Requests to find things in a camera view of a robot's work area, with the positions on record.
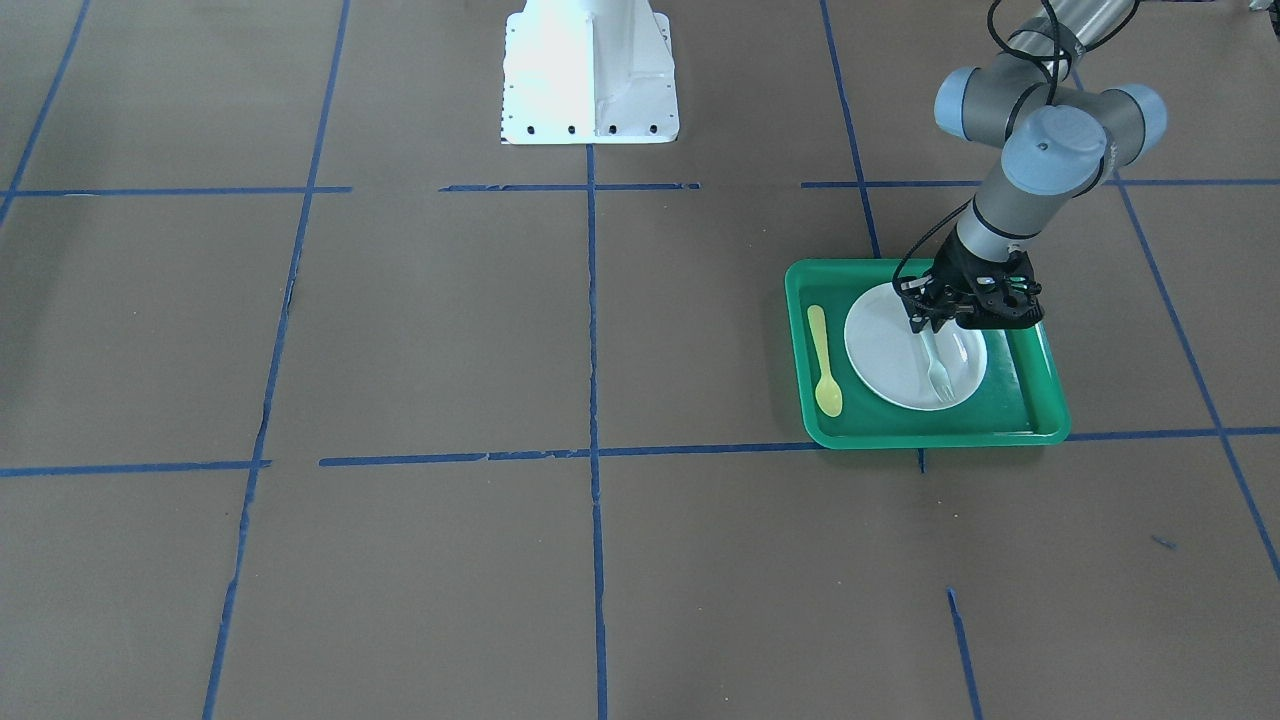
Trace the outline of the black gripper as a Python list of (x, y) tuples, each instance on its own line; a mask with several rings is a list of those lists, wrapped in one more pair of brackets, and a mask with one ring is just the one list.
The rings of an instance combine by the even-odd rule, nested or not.
[(957, 316), (1034, 316), (1036, 275), (1030, 256), (1012, 250), (1002, 261), (946, 240), (931, 281), (895, 281), (911, 333), (940, 333)]

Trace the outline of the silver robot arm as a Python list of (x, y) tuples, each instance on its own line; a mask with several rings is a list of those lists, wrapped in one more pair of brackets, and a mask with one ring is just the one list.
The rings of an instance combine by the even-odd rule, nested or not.
[(1030, 246), (1073, 199), (1164, 138), (1169, 110), (1143, 85), (1070, 88), (1085, 55), (1114, 38), (1137, 1), (1043, 1), (1009, 36), (993, 33), (987, 67), (952, 72), (934, 97), (946, 133), (1000, 151), (974, 196), (941, 227), (929, 269), (893, 273), (910, 331), (1020, 331), (1043, 319)]

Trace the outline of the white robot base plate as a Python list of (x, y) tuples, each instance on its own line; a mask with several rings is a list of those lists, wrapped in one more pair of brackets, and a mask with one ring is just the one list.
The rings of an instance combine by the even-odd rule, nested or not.
[(502, 143), (678, 138), (671, 23), (649, 1), (527, 1), (504, 41)]

